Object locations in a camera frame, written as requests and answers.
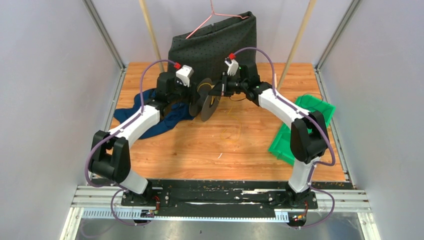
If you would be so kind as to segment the black cable spool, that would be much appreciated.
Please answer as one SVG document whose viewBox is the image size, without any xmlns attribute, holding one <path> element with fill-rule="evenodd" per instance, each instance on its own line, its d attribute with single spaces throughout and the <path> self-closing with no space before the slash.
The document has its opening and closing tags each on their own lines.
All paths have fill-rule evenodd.
<svg viewBox="0 0 424 240">
<path fill-rule="evenodd" d="M 217 96 L 209 95 L 213 87 L 210 78 L 205 78 L 198 84 L 195 93 L 199 95 L 199 98 L 189 104 L 189 114 L 192 117 L 200 116 L 200 120 L 206 122 L 213 115 L 220 102 Z"/>
</svg>

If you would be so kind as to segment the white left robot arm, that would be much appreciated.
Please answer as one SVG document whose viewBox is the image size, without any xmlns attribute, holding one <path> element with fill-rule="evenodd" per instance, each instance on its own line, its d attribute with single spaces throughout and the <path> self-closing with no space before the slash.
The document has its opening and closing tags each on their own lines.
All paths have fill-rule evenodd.
<svg viewBox="0 0 424 240">
<path fill-rule="evenodd" d="M 174 105 L 188 104 L 192 100 L 194 88 L 190 78 L 193 73 L 187 65 L 175 73 L 160 73 L 154 96 L 140 109 L 110 131 L 95 133 L 87 170 L 133 192 L 139 205 L 148 206 L 154 197 L 151 185 L 149 180 L 132 170 L 130 148 L 148 129 L 162 121 Z"/>
</svg>

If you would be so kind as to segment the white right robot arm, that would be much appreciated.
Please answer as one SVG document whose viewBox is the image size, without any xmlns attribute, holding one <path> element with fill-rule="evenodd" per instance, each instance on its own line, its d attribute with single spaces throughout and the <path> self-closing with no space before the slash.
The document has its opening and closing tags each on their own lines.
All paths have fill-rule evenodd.
<svg viewBox="0 0 424 240">
<path fill-rule="evenodd" d="M 299 107 L 278 93 L 273 85 L 260 80 L 256 64 L 226 60 L 227 70 L 209 91 L 210 96 L 231 97 L 245 94 L 256 106 L 278 117 L 290 129 L 289 147 L 294 156 L 293 171 L 286 188 L 285 201 L 299 208 L 310 190 L 315 164 L 328 149 L 328 131 L 323 114 Z"/>
</svg>

